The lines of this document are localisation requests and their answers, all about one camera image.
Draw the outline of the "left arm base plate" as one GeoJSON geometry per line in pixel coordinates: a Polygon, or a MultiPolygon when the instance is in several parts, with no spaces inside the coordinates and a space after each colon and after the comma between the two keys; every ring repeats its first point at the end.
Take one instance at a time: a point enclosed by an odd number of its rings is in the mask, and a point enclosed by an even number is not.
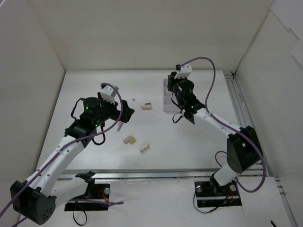
{"type": "Polygon", "coordinates": [[[107,211],[108,206],[105,204],[84,200],[105,202],[109,200],[109,194],[109,183],[97,183],[91,189],[89,196],[77,196],[68,201],[64,206],[64,211],[107,211]]]}

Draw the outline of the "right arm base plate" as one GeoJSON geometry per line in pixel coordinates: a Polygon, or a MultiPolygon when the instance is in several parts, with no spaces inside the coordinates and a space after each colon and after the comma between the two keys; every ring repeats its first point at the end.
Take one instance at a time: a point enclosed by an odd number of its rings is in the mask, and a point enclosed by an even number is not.
{"type": "Polygon", "coordinates": [[[195,181],[194,202],[198,208],[221,208],[242,206],[240,194],[235,181],[227,185],[223,192],[214,192],[210,181],[195,181]]]}

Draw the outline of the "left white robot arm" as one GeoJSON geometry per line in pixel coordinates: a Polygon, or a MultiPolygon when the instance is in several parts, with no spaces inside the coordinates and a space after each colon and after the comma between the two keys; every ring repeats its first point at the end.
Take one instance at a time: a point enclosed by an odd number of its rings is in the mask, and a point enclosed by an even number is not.
{"type": "Polygon", "coordinates": [[[85,199],[93,196],[95,180],[92,171],[76,174],[66,187],[55,189],[54,185],[66,167],[96,136],[98,127],[104,127],[109,119],[115,123],[129,122],[135,110],[125,100],[120,103],[121,110],[118,110],[117,102],[110,103],[101,97],[83,100],[83,113],[65,130],[52,155],[35,174],[23,182],[15,181],[12,184],[10,193],[16,212],[42,225],[62,204],[79,196],[85,199]]]}

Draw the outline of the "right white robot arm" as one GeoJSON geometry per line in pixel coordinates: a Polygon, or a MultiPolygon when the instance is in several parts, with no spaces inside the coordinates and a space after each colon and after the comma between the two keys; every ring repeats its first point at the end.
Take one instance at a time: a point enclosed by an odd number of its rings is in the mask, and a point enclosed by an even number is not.
{"type": "Polygon", "coordinates": [[[172,72],[168,76],[167,88],[175,96],[174,104],[183,118],[195,125],[208,126],[226,137],[226,164],[210,177],[210,191],[215,195],[222,194],[229,183],[260,161],[263,168],[261,182],[255,189],[245,191],[254,193],[259,190],[266,178],[266,164],[255,129],[232,124],[210,112],[206,103],[201,103],[194,95],[194,83],[188,79],[187,73],[172,72]]]}

